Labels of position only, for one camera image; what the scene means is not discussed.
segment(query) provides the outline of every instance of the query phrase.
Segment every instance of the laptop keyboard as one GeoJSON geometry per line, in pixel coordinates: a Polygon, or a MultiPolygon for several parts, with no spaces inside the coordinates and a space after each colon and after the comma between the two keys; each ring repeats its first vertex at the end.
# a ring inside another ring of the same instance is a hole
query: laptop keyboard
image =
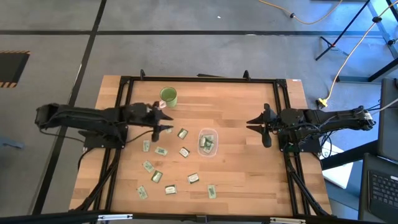
{"type": "Polygon", "coordinates": [[[398,209],[398,178],[372,171],[370,176],[371,200],[378,200],[398,209]]]}

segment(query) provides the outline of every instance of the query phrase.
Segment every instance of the black floor stripe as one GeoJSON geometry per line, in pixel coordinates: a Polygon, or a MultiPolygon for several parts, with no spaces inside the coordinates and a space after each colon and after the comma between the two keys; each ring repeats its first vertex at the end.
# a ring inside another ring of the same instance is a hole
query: black floor stripe
{"type": "Polygon", "coordinates": [[[91,30],[0,30],[0,35],[90,35],[91,30]]]}
{"type": "MultiPolygon", "coordinates": [[[[259,31],[259,30],[100,30],[97,35],[340,35],[342,31],[259,31]]],[[[347,31],[344,35],[362,36],[365,31],[347,31]]],[[[371,31],[368,36],[381,36],[371,31]]]]}
{"type": "MultiPolygon", "coordinates": [[[[98,13],[97,13],[97,16],[96,16],[96,19],[95,19],[93,30],[90,33],[90,38],[88,39],[86,50],[85,50],[85,53],[83,55],[83,59],[81,60],[81,67],[79,69],[78,75],[76,77],[75,84],[74,84],[74,86],[72,88],[72,93],[71,93],[69,101],[68,101],[68,104],[70,106],[74,106],[75,103],[76,103],[77,95],[78,95],[78,92],[80,90],[80,86],[81,86],[81,83],[83,81],[83,77],[85,75],[88,59],[90,57],[90,53],[91,53],[91,50],[92,50],[93,45],[94,45],[96,32],[97,32],[98,27],[100,25],[101,18],[102,18],[102,15],[104,13],[105,5],[106,5],[106,0],[101,0],[101,4],[99,5],[99,9],[98,9],[98,13]]],[[[66,134],[66,132],[67,132],[67,127],[62,126],[60,128],[59,135],[64,136],[66,134]]],[[[33,212],[32,212],[33,215],[38,215],[38,214],[42,213],[43,206],[44,206],[44,203],[45,203],[45,199],[47,197],[47,193],[48,193],[49,188],[50,188],[51,180],[52,180],[52,177],[54,175],[54,171],[55,171],[55,168],[57,166],[58,158],[59,158],[60,153],[61,153],[62,144],[63,144],[63,138],[57,137],[56,140],[55,140],[54,147],[53,147],[52,152],[51,152],[51,157],[50,157],[49,164],[48,164],[48,166],[46,168],[46,171],[45,171],[45,175],[44,175],[44,178],[43,178],[42,185],[41,185],[40,190],[39,190],[39,194],[37,195],[37,200],[36,200],[36,203],[34,205],[33,212]]]]}

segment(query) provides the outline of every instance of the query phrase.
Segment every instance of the clear plastic container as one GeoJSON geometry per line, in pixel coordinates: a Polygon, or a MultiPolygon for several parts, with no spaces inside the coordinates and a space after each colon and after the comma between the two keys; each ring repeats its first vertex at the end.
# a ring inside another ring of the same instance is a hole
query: clear plastic container
{"type": "Polygon", "coordinates": [[[218,150],[218,133],[216,130],[211,129],[211,128],[203,128],[200,130],[199,137],[198,137],[198,152],[201,156],[204,157],[213,157],[216,155],[218,150]],[[211,150],[209,150],[209,147],[202,147],[201,145],[206,144],[206,146],[209,146],[210,144],[213,144],[211,146],[211,150]]]}

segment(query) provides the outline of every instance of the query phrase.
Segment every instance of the plastic bowl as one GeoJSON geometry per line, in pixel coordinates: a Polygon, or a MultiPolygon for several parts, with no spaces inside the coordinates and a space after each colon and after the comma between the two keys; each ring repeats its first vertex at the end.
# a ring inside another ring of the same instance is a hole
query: plastic bowl
{"type": "Polygon", "coordinates": [[[214,129],[211,129],[211,128],[203,128],[202,130],[200,130],[199,137],[198,137],[198,152],[199,152],[199,154],[203,157],[213,157],[216,155],[217,150],[218,150],[218,133],[217,133],[217,131],[214,129]],[[206,142],[206,144],[209,144],[210,142],[212,142],[214,144],[213,148],[211,149],[210,152],[208,152],[205,147],[201,147],[200,143],[201,143],[203,136],[208,136],[208,138],[207,138],[208,141],[206,142]]]}

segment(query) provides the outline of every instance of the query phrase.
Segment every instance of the yellow cable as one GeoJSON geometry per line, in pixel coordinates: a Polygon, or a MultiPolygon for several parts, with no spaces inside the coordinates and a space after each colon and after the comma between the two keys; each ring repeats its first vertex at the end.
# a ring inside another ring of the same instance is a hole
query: yellow cable
{"type": "MultiPolygon", "coordinates": [[[[283,7],[274,5],[274,4],[272,4],[272,3],[269,3],[269,2],[266,2],[266,1],[263,1],[263,0],[259,0],[259,2],[264,3],[264,4],[267,4],[267,5],[272,6],[272,7],[275,7],[275,8],[278,8],[278,9],[280,9],[280,10],[283,10],[283,11],[285,11],[286,13],[288,13],[289,15],[292,14],[289,10],[287,10],[287,9],[285,9],[285,8],[283,8],[283,7]]],[[[340,2],[339,2],[330,12],[328,12],[328,14],[324,15],[322,18],[320,18],[319,20],[317,20],[317,21],[315,21],[315,22],[304,22],[304,21],[302,21],[301,19],[297,18],[296,15],[294,15],[293,18],[296,19],[297,21],[301,22],[302,24],[306,24],[306,25],[316,24],[317,22],[320,22],[320,21],[322,21],[324,18],[328,17],[335,9],[337,9],[337,7],[338,7],[342,2],[343,2],[343,0],[340,0],[340,2]]]]}
{"type": "MultiPolygon", "coordinates": [[[[393,5],[397,4],[398,1],[395,1],[394,3],[392,3],[391,5],[389,5],[378,17],[381,17],[390,7],[392,7],[393,5]]],[[[367,36],[367,34],[369,33],[369,31],[374,27],[374,25],[376,25],[375,22],[373,22],[373,24],[370,26],[370,28],[365,32],[365,34],[362,36],[361,40],[355,45],[354,49],[349,53],[349,55],[347,56],[346,60],[344,61],[343,65],[340,67],[340,69],[338,70],[335,79],[333,80],[333,83],[331,84],[330,87],[330,91],[329,91],[329,95],[328,97],[326,97],[325,99],[318,99],[320,103],[322,103],[324,106],[328,106],[327,105],[327,101],[330,99],[331,96],[331,92],[333,91],[333,87],[336,83],[337,77],[340,74],[340,72],[342,71],[342,69],[344,68],[344,66],[346,65],[348,59],[351,57],[351,55],[354,53],[354,51],[356,50],[356,48],[362,43],[362,41],[365,39],[365,37],[367,36]]]]}

